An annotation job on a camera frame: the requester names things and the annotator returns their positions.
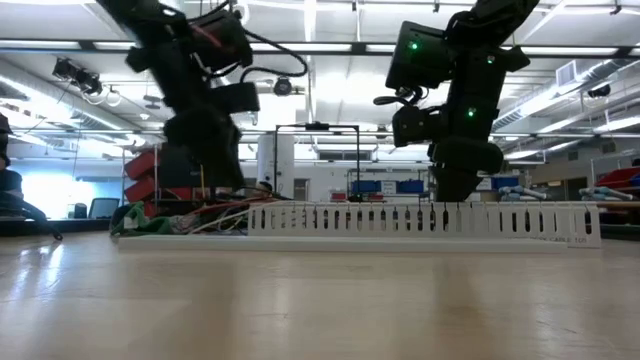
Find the white slotted cable duct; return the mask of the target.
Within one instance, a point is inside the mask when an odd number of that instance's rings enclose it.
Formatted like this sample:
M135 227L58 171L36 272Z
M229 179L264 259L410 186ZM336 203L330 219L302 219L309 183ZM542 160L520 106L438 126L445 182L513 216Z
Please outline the white slotted cable duct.
M593 202L274 202L250 207L251 236L538 240L601 247Z

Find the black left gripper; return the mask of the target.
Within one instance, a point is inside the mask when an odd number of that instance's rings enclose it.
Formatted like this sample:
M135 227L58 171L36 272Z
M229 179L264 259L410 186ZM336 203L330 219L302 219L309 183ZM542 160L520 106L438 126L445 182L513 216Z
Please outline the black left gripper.
M240 130L231 116L260 109L256 86L239 82L212 86L213 71L196 54L193 43L159 43L148 47L148 69L174 116L164 125L169 142L191 150L207 148L201 156L208 185L239 189L245 185L238 158Z

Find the long strip light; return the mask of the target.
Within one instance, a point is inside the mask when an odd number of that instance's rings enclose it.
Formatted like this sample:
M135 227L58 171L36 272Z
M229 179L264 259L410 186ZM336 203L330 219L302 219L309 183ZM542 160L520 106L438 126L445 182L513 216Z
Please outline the long strip light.
M135 46L134 42L130 41L99 41L95 42L94 46L98 50L128 50ZM288 48L293 51L300 52L320 52L320 51L349 51L351 45L348 43L286 43L282 44L282 47ZM275 51L276 47L267 43L254 42L251 43L251 48L254 51Z
M392 53L395 49L394 45L367 45L365 49L368 52ZM529 56L606 56L615 54L618 49L616 47L544 47L544 46L523 46L521 50Z

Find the red storage bin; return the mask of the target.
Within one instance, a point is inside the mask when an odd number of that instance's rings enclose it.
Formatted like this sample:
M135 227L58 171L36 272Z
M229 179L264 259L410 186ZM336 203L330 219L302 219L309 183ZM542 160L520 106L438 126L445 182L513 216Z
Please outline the red storage bin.
M143 177L125 189L124 194L130 203L144 202L154 197L155 180L151 176Z
M124 166L126 175L134 181L143 178L154 178L156 166L160 164L160 157L154 150L139 153Z

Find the black monitor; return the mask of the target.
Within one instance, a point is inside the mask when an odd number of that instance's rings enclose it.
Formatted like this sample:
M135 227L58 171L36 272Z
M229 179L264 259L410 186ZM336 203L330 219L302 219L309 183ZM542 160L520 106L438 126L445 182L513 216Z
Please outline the black monitor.
M159 152L158 179L162 188L200 187L201 165L185 147L164 143Z

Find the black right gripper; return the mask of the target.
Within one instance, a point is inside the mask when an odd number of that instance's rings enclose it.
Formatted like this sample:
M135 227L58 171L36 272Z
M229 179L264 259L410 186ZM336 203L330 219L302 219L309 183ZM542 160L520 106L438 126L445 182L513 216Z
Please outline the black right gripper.
M392 118L394 144L430 141L428 157L436 181L435 201L464 202L476 191L493 189L493 178L477 173L500 171L504 156L489 142L508 72L530 64L520 47L476 48L453 62L446 102L420 109L404 105Z

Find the large red bin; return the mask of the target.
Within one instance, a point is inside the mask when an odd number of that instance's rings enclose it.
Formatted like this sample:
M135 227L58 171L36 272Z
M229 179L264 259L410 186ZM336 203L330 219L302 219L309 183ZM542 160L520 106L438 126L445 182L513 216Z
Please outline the large red bin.
M629 167L614 170L597 180L597 187L625 189L640 187L640 167Z

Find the white air vent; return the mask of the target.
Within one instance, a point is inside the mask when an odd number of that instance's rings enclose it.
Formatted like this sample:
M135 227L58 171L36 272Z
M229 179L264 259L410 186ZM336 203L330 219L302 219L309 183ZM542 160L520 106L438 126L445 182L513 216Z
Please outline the white air vent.
M577 77L577 63L575 60L571 60L570 62L556 69L556 86L559 88L564 88L569 85L573 85L576 83Z

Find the white blue roll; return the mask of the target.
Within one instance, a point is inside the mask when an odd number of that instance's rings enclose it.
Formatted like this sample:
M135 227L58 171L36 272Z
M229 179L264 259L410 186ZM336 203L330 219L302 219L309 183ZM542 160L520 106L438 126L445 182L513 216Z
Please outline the white blue roll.
M499 189L499 193L502 201L527 201L529 198L538 201L546 201L550 199L550 197L545 193L537 192L522 186L501 187Z
M608 187L583 188L579 190L584 201L631 201L633 196Z

